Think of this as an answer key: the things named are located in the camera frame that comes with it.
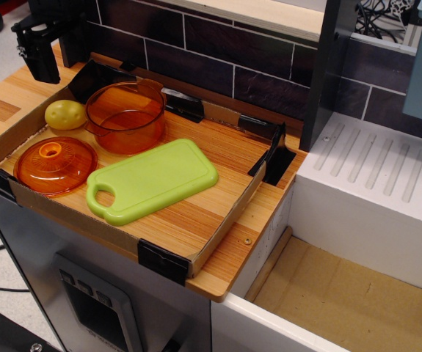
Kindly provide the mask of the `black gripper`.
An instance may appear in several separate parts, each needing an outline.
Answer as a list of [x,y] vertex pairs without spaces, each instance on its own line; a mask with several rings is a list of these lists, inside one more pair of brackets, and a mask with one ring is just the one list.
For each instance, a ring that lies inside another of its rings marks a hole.
[[15,23],[18,54],[36,81],[60,82],[52,42],[60,37],[55,23],[86,21],[85,4],[80,0],[29,0],[31,15]]

